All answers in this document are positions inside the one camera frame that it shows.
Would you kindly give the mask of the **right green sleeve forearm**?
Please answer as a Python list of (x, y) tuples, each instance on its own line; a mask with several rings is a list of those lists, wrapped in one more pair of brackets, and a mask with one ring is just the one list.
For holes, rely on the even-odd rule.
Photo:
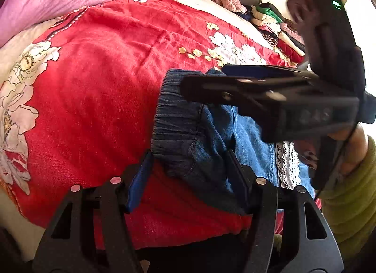
[(371, 137), (360, 166), (333, 190), (323, 191), (321, 203), (343, 260), (351, 261), (375, 230), (375, 141)]

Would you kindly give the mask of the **right hand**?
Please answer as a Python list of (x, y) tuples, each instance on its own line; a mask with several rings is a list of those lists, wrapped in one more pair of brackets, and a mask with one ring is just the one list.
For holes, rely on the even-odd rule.
[[(358, 125), (353, 133), (351, 133), (350, 130), (341, 130), (330, 134), (329, 137), (337, 141), (345, 141), (350, 137), (345, 147), (344, 154), (340, 159), (341, 165), (339, 167), (339, 173), (343, 177), (346, 177), (355, 170), (366, 157), (368, 152), (368, 136), (362, 126)], [(298, 153), (301, 162), (314, 170), (317, 169), (319, 150), (312, 139), (295, 141), (294, 149)]]

